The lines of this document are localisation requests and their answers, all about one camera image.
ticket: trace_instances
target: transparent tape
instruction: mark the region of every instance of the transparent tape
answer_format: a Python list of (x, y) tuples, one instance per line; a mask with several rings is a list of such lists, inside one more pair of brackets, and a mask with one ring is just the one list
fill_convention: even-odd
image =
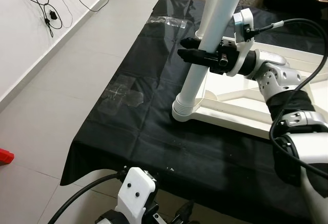
[(109, 84), (101, 95), (102, 101), (98, 111), (115, 115), (122, 105), (138, 107), (144, 102), (144, 94), (131, 90), (134, 77), (120, 75), (115, 83)]
[(169, 16), (150, 16), (147, 23), (164, 23), (172, 27), (185, 28), (188, 20)]

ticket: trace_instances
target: table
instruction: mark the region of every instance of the table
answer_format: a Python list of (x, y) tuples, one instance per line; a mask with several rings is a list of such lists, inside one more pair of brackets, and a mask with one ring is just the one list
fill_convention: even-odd
[[(274, 172), (269, 141), (171, 116), (190, 67), (177, 55), (179, 42), (194, 36), (203, 7), (199, 0), (158, 1), (74, 138), (60, 184), (98, 169), (139, 166), (156, 175), (161, 189), (223, 214), (252, 223), (309, 223), (299, 189)], [(251, 10), (256, 27), (292, 17)], [(232, 22), (225, 36), (233, 36)], [(319, 54), (323, 49), (315, 32), (297, 25), (256, 40)]]

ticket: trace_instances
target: baseboard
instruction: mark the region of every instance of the baseboard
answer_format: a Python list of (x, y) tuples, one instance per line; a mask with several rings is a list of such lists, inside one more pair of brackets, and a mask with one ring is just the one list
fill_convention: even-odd
[[(92, 10), (97, 10), (107, 0), (97, 0), (92, 6)], [(43, 54), (4, 95), (0, 97), (0, 113), (12, 102), (22, 91), (22, 89), (37, 75), (37, 73), (48, 63), (48, 61), (63, 47), (63, 45), (76, 33), (76, 31), (94, 14), (86, 11), (73, 25), (63, 34), (45, 54)]]

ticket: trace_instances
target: power cord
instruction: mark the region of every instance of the power cord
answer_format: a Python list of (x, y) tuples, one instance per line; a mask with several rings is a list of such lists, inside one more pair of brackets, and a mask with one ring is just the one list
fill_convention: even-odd
[(92, 10), (92, 9), (90, 9), (88, 6), (86, 6), (81, 0), (79, 0), (80, 1), (80, 3), (82, 4), (82, 5), (84, 5), (84, 7), (86, 7), (88, 10), (90, 10), (90, 11), (92, 11), (92, 12), (98, 12), (99, 10), (101, 10), (106, 4), (108, 4), (108, 2), (109, 2), (109, 0), (107, 0), (107, 2), (103, 5), (103, 6), (101, 6), (98, 10)]
[(54, 224), (58, 218), (62, 215), (62, 213), (67, 209), (69, 205), (72, 204), (75, 200), (77, 200), (82, 194), (84, 194), (86, 191), (90, 190), (91, 188), (95, 187), (96, 185), (105, 182), (110, 179), (120, 179), (124, 177), (127, 174), (126, 170), (123, 170), (121, 172), (118, 172), (116, 174), (111, 174), (104, 176), (100, 179), (95, 180), (94, 182), (91, 182), (87, 186), (83, 187), (81, 190), (79, 190), (77, 193), (75, 193), (73, 196), (70, 197), (58, 210), (57, 212), (53, 215), (53, 217), (50, 219), (48, 224)]
[(264, 32), (266, 30), (270, 30), (273, 28), (277, 28), (277, 27), (282, 27), (284, 25), (288, 25), (288, 24), (292, 24), (292, 23), (303, 23), (303, 24), (307, 24), (311, 27), (313, 27), (316, 31), (319, 32), (320, 36), (323, 39), (324, 42), (324, 54), (323, 54), (323, 58), (319, 64), (319, 66), (317, 67), (317, 69), (308, 77), (306, 78), (301, 84), (299, 84), (293, 91), (291, 91), (290, 96), (288, 97), (288, 99), (286, 100), (286, 102), (283, 104), (281, 110), (279, 111), (277, 117), (275, 118), (275, 120), (272, 123), (272, 126), (270, 128), (269, 131), (269, 139), (271, 140), (271, 142), (273, 143), (273, 145), (283, 154), (285, 154), (287, 157), (289, 157), (291, 160), (295, 161), (296, 163), (298, 163), (300, 166), (312, 171), (313, 173), (328, 179), (328, 174), (303, 162), (302, 160), (296, 158), (295, 156), (289, 154), (287, 151), (285, 151), (275, 140), (274, 138), (274, 130), (276, 129), (278, 123), (280, 122), (283, 114), (284, 114), (284, 110), (286, 108), (286, 106), (288, 105), (288, 103), (291, 101), (291, 99), (293, 98), (293, 96), (295, 95), (296, 92), (298, 92), (299, 90), (301, 90), (306, 84), (308, 84), (320, 71), (321, 69), (324, 67), (326, 61), (327, 61), (327, 57), (328, 57), (328, 36), (326, 34), (326, 32), (324, 31), (324, 29), (317, 24), (314, 21), (311, 21), (309, 19), (304, 19), (304, 18), (295, 18), (295, 19), (288, 19), (288, 20), (283, 20), (277, 23), (272, 23), (269, 26), (266, 26), (264, 28), (260, 28), (260, 29), (255, 29), (253, 32), (256, 32), (256, 34), (259, 34), (261, 32)]
[(64, 0), (61, 0), (61, 1), (63, 1), (64, 5), (66, 6), (68, 12), (69, 12), (70, 15), (71, 15), (71, 23), (70, 23), (70, 25), (69, 25), (68, 27), (66, 27), (66, 26), (63, 24), (63, 27), (64, 27), (64, 28), (70, 28), (70, 27), (72, 26), (72, 24), (73, 24), (73, 15), (72, 15), (72, 12), (71, 12), (70, 9), (68, 8), (68, 6), (67, 6), (67, 4), (65, 3), (65, 1), (64, 1)]
[[(45, 21), (45, 23), (46, 23), (46, 25), (47, 25), (47, 27), (48, 27), (48, 29), (49, 29), (50, 36), (53, 37), (53, 31), (52, 31), (52, 29), (61, 29), (61, 28), (63, 27), (63, 21), (62, 21), (60, 15), (59, 15), (58, 11), (56, 10), (56, 8), (53, 7), (53, 6), (49, 3), (49, 0), (47, 0), (47, 2), (44, 3), (44, 4), (43, 4), (43, 3), (40, 3), (38, 0), (29, 0), (29, 1), (31, 1), (31, 2), (33, 2), (33, 3), (35, 3), (35, 4), (37, 4), (37, 5), (40, 7), (40, 9), (41, 9), (41, 11), (42, 11), (42, 15), (43, 15), (44, 21)], [(47, 17), (46, 6), (50, 6), (50, 7), (55, 11), (55, 13), (57, 14), (58, 19), (59, 19), (59, 21), (60, 21), (60, 26), (59, 26), (59, 27), (55, 27), (55, 26), (51, 25), (50, 20), (49, 20), (48, 17)]]

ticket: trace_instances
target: tile floor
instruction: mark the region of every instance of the tile floor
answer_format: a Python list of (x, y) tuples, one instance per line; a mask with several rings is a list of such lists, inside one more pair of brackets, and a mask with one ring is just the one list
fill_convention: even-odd
[[(64, 45), (0, 114), (0, 148), (15, 160), (0, 166), (0, 223), (44, 224), (76, 191), (110, 174), (99, 170), (60, 187), (70, 143), (115, 73), (157, 0), (110, 0)], [(119, 181), (104, 183), (79, 198), (58, 220), (91, 224), (114, 208)], [(160, 213), (172, 218), (186, 200), (164, 191)], [(202, 224), (246, 223), (197, 205)]]

